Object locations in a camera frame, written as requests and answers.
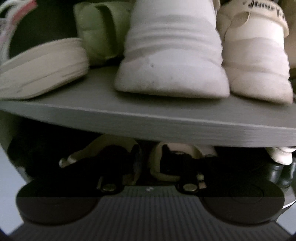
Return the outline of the cream nike sneaker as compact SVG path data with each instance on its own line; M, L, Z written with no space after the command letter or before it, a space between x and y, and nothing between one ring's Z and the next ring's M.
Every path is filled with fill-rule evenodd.
M196 172L204 158L215 156L212 146L160 142L149 159L150 172L158 180L174 182Z
M139 144L133 138L103 134L86 148L59 161L65 168L79 162L97 171L98 180L102 176L119 176L125 186L134 185L138 179L137 154Z

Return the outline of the cream clog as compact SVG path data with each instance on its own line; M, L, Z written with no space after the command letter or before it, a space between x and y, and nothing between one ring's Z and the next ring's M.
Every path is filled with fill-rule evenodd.
M292 153L295 147L269 147L266 150L276 163L287 166L292 163Z

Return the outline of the white chunky sneaker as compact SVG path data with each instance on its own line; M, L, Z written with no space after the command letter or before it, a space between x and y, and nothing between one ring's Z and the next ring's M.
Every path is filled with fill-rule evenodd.
M217 13L223 67L232 93L291 104L293 89L284 39L290 33L273 1L229 1Z
M229 81L216 30L219 8L219 1L134 1L116 90L228 97Z

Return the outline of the shoe cabinet shelves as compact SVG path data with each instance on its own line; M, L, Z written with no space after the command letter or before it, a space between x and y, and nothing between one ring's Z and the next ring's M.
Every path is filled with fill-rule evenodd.
M222 100L119 93L114 68L38 98L4 100L1 110L81 130L212 146L295 145L295 105L236 96Z

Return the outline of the black boot under cabinet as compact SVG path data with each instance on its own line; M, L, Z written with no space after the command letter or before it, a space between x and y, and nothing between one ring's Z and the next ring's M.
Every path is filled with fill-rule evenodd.
M295 162L290 165L271 163L268 165L266 179L280 188L288 188L295 178Z

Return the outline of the pink white sneaker on shelf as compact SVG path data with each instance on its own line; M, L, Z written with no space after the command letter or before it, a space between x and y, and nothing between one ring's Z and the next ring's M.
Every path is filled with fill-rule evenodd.
M1 2L1 99L29 99L87 74L72 1Z

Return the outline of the green padded sandal on shelf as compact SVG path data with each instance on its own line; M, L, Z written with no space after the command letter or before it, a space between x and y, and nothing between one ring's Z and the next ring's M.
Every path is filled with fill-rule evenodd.
M115 58L124 51L132 5L128 1L85 1L74 5L79 38L90 64Z

